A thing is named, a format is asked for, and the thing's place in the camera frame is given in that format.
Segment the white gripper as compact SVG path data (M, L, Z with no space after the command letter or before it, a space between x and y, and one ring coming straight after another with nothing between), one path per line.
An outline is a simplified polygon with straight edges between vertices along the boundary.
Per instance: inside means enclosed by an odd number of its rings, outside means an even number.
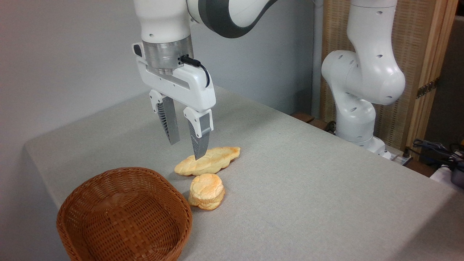
M199 160L206 154L210 132L214 130L211 108L216 104L216 95L213 83L207 84L202 68L188 64L173 69L171 75L160 74L148 65L141 43L134 43L132 51L142 81L152 89L149 96L153 111L171 145L180 140L174 100L188 106L183 113L188 120L195 160Z

